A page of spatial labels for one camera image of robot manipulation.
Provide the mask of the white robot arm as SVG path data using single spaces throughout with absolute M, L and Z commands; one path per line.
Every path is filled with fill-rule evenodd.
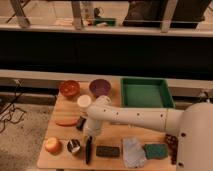
M 196 103 L 186 110 L 121 108 L 98 97 L 87 109 L 85 137 L 97 137 L 104 121 L 130 124 L 178 138 L 176 171 L 213 171 L 213 104 Z

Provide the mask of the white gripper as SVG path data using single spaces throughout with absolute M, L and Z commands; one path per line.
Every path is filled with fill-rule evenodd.
M 83 133 L 86 137 L 92 136 L 96 137 L 101 133 L 102 122 L 88 118 L 83 127 Z

